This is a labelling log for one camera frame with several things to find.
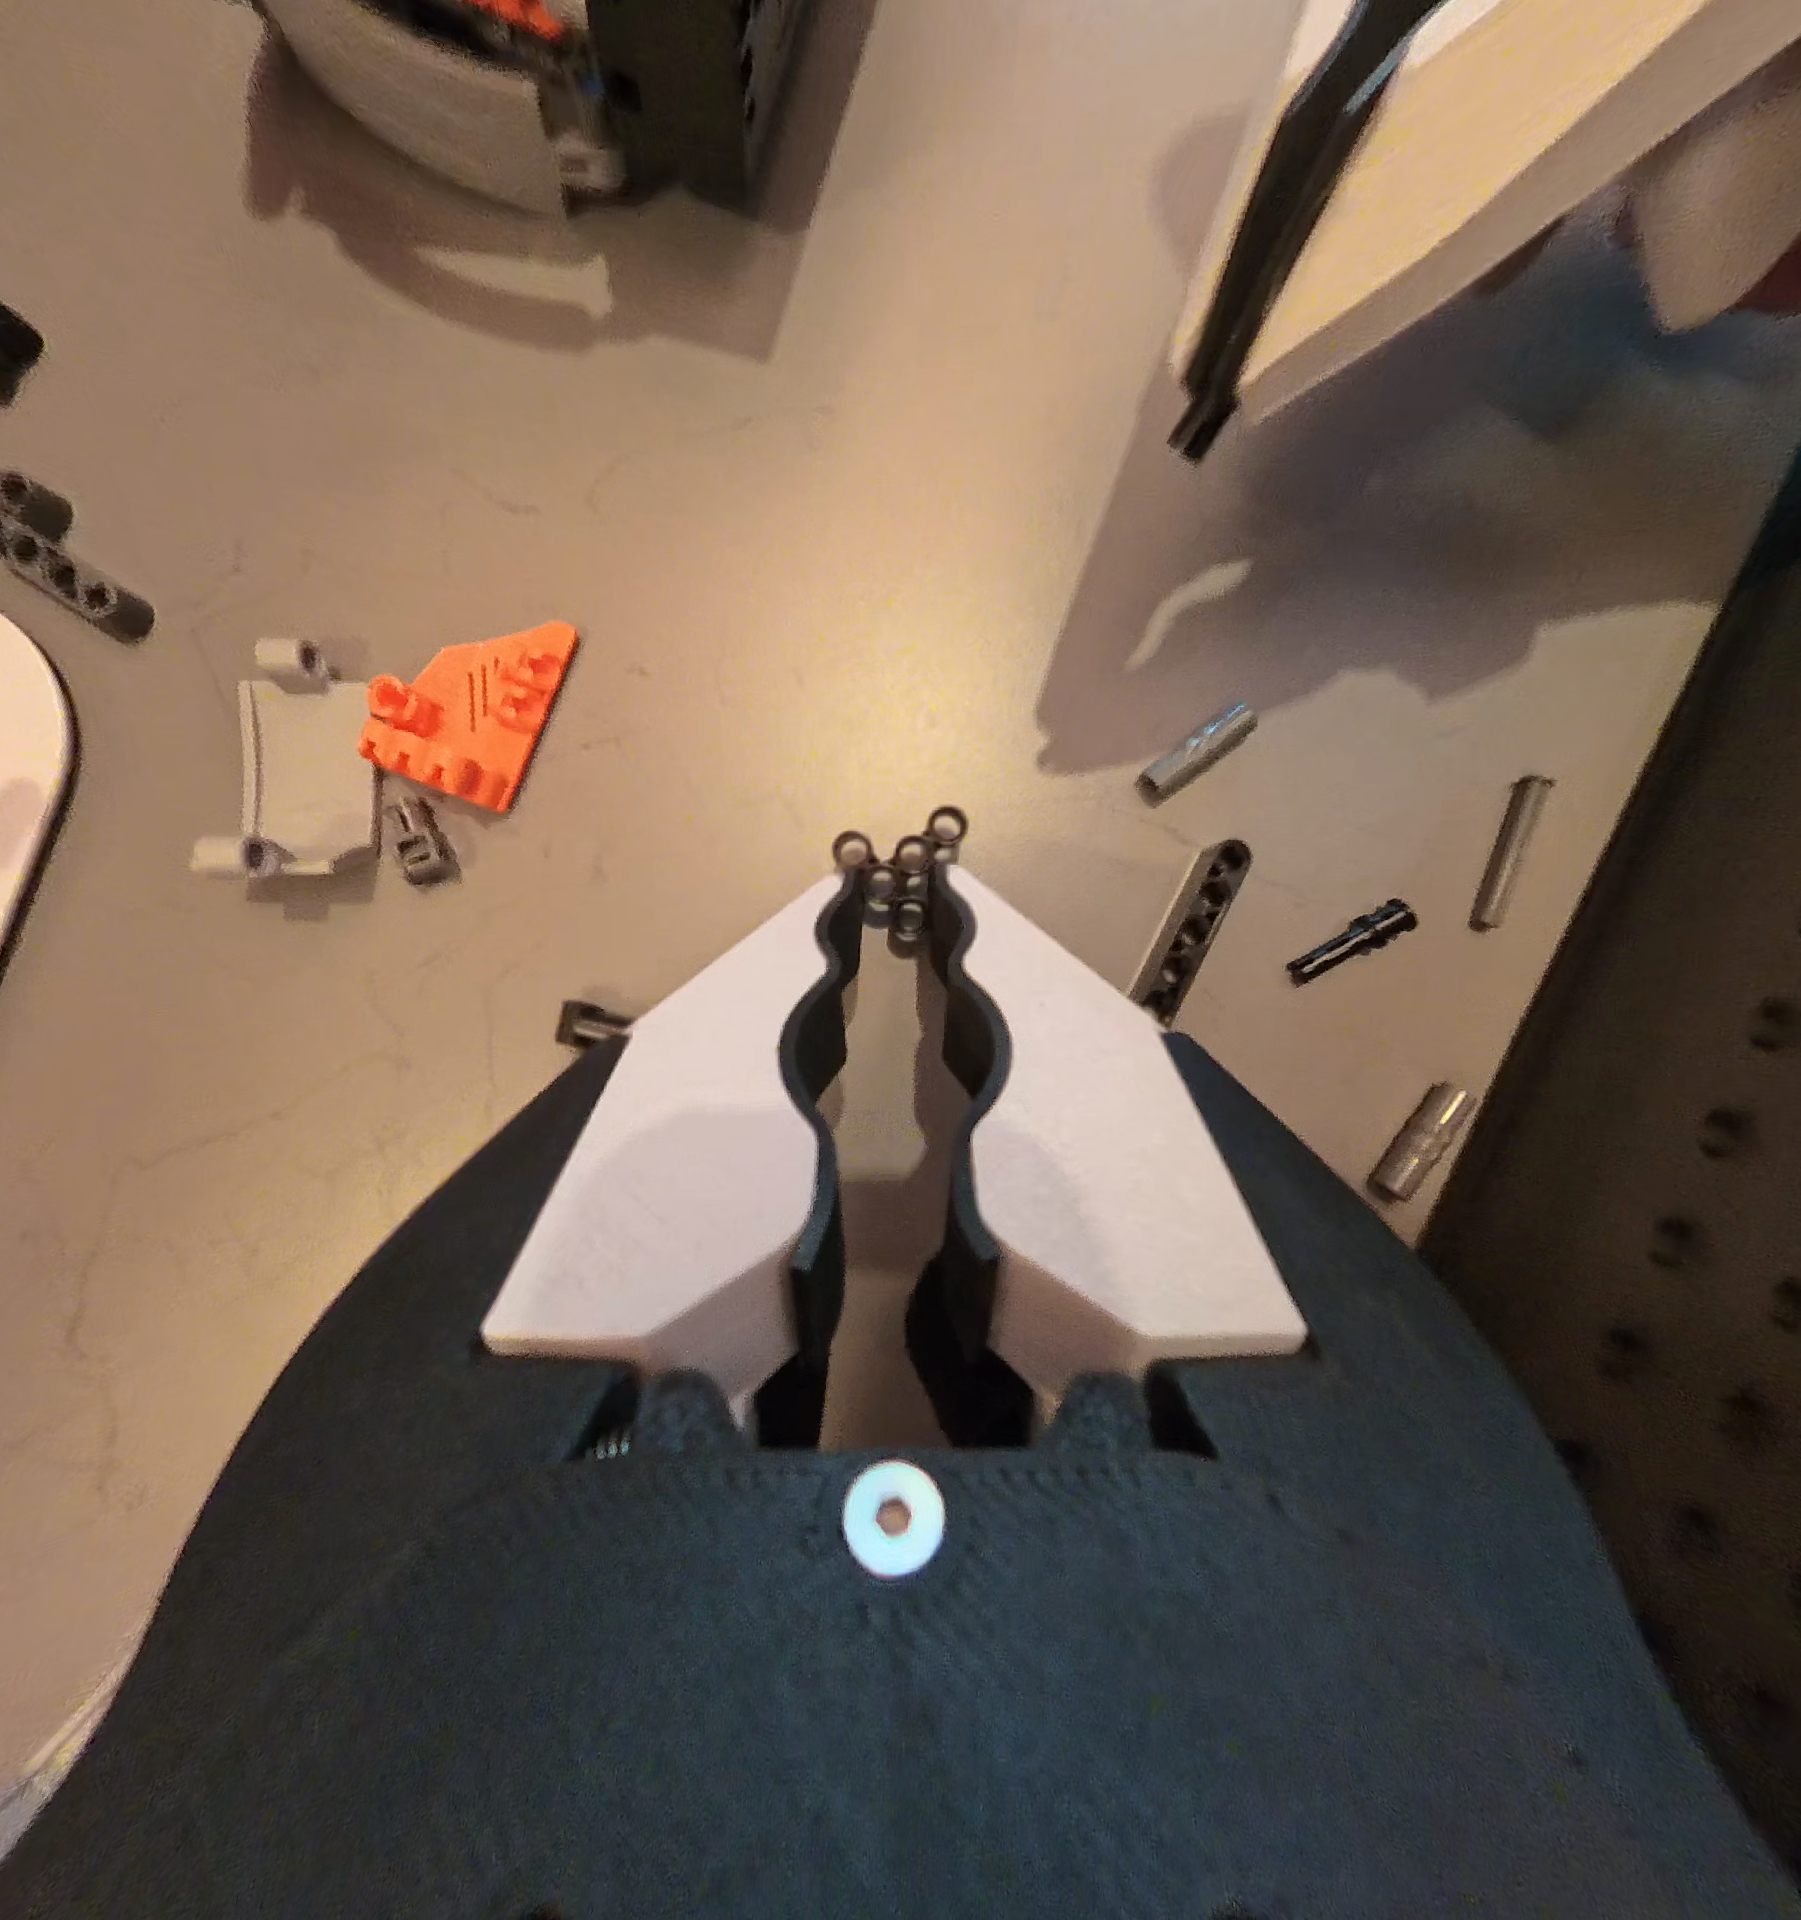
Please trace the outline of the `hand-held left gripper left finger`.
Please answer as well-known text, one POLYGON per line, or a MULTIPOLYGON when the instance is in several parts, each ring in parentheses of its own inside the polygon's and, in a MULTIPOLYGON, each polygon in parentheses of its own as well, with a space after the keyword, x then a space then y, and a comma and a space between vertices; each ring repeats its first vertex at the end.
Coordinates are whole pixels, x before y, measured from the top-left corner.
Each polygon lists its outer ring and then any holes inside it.
POLYGON ((851 880, 823 878, 640 1016, 483 1324, 508 1358, 700 1372, 816 1410, 845 1301, 832 1129, 851 880))

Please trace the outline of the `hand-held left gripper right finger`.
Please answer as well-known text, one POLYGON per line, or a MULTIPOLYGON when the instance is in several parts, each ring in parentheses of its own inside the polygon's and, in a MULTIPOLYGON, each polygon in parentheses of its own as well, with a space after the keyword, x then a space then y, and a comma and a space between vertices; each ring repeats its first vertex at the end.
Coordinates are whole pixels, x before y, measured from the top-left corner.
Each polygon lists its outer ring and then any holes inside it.
POLYGON ((1309 1328, 1170 1037, 977 877, 937 877, 966 1095, 915 1372, 941 1429, 1031 1429, 1083 1376, 1288 1358, 1309 1328))

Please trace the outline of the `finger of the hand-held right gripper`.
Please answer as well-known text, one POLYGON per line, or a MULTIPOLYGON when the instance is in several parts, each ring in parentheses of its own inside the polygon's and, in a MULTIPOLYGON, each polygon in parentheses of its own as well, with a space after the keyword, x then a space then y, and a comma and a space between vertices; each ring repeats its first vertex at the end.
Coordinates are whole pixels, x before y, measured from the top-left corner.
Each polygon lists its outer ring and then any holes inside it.
POLYGON ((1703 110, 1801 86, 1801 3, 1361 3, 1316 218, 1232 421, 1258 421, 1538 253, 1703 110))
POLYGON ((1314 75, 1332 60, 1356 12, 1353 3, 1300 5, 1283 55, 1248 95, 1169 345, 1179 392, 1169 444, 1177 454, 1208 454, 1240 406, 1250 353, 1318 213, 1318 127, 1336 108, 1312 108, 1314 75))

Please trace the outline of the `small black angled beam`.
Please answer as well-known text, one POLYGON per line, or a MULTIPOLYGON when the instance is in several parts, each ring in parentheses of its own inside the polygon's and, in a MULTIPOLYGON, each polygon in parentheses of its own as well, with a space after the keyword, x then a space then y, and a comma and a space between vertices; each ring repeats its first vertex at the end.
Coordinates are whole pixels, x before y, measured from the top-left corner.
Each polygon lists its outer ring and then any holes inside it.
POLYGON ((834 871, 858 902, 864 927, 883 936, 891 953, 916 959, 926 948, 938 872, 959 862, 966 834, 966 812, 943 803, 916 833, 903 834, 884 852, 858 829, 834 836, 828 851, 834 871))

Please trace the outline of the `grey building block model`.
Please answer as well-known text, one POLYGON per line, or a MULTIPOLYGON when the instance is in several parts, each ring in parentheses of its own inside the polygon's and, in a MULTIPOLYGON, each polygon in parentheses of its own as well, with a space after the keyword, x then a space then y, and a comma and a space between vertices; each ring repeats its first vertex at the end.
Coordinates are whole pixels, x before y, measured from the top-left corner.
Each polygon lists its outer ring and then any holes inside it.
POLYGON ((871 5, 263 3, 361 130, 490 205, 562 220, 660 191, 753 210, 816 162, 871 5), (783 127, 794 123, 787 138, 783 127))

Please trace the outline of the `black beam with holes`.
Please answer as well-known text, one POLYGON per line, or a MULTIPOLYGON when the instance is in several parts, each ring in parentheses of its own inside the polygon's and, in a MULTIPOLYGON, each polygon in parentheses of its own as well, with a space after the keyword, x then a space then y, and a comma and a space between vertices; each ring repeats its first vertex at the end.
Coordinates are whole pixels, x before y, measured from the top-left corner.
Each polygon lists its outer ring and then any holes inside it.
POLYGON ((1201 851, 1177 882, 1128 987, 1128 999, 1160 1029, 1175 1029, 1250 861, 1248 844, 1228 838, 1201 851))

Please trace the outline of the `short grey tube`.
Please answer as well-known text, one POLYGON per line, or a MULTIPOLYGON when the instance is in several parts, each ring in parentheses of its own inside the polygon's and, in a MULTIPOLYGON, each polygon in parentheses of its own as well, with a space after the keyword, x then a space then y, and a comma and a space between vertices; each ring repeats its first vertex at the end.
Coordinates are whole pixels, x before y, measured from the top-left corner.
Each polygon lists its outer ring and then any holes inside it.
POLYGON ((1456 1082, 1431 1084, 1368 1170, 1368 1193, 1390 1205, 1413 1201, 1462 1138, 1477 1108, 1478 1099, 1456 1082))
POLYGON ((1256 727, 1258 715, 1242 702, 1207 718, 1138 772, 1135 780, 1138 796, 1148 807, 1165 805, 1232 755, 1256 727))

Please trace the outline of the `short dark axle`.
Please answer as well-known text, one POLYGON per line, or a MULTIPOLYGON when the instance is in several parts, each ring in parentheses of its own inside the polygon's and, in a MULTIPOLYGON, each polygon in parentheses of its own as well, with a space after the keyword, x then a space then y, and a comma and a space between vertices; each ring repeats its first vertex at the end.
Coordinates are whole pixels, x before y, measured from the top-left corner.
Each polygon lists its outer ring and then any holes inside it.
POLYGON ((1334 973, 1353 959, 1384 951, 1394 941, 1414 932, 1416 927, 1416 910, 1403 898, 1389 898, 1365 914, 1353 916, 1341 931, 1288 961, 1286 977, 1296 989, 1310 987, 1323 974, 1334 973))

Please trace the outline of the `small grey pin connector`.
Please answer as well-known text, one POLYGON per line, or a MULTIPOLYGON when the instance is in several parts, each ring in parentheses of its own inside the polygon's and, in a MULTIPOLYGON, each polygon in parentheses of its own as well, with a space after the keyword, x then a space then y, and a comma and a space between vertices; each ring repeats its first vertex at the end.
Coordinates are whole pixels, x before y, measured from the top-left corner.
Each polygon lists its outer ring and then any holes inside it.
POLYGON ((382 805, 385 848, 413 889, 435 891, 460 877, 460 862, 430 800, 404 792, 382 805))

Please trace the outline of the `thin grey tube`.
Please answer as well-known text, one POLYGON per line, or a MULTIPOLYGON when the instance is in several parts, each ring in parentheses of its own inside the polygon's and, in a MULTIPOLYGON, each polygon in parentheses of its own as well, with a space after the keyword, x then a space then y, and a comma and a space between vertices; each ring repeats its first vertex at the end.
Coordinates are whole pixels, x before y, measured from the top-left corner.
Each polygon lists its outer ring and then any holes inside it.
POLYGON ((1558 780, 1544 774, 1527 774, 1512 784, 1469 912, 1471 932, 1491 934, 1503 928, 1556 786, 1558 780))

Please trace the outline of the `orange wedge panel piece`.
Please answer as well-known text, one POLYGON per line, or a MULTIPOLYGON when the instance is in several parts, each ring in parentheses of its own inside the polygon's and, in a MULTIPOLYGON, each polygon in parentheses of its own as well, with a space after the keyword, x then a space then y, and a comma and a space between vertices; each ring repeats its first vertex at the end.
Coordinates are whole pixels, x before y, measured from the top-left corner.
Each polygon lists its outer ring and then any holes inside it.
POLYGON ((555 620, 446 646, 410 683, 377 676, 357 753, 386 777, 506 816, 576 652, 576 626, 555 620))

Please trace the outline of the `grey curved panel piece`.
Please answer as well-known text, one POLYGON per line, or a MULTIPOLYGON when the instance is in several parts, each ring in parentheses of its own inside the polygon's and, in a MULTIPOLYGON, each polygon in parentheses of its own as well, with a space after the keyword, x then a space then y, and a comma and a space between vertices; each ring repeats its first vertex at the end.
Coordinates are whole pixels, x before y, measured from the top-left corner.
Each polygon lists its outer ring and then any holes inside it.
POLYGON ((241 827, 192 844, 196 877, 328 880, 381 852, 381 771, 363 756, 367 685, 306 639, 263 639, 237 687, 241 827))

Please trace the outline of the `grey angled beam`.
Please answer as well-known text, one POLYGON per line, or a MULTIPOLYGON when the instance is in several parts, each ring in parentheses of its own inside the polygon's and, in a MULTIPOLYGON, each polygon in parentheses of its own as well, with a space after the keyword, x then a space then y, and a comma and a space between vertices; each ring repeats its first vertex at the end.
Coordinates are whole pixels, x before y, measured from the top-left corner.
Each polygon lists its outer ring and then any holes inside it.
POLYGON ((121 589, 69 545, 73 502, 36 479, 0 468, 0 564, 23 582, 124 645, 142 643, 154 626, 152 606, 121 589))

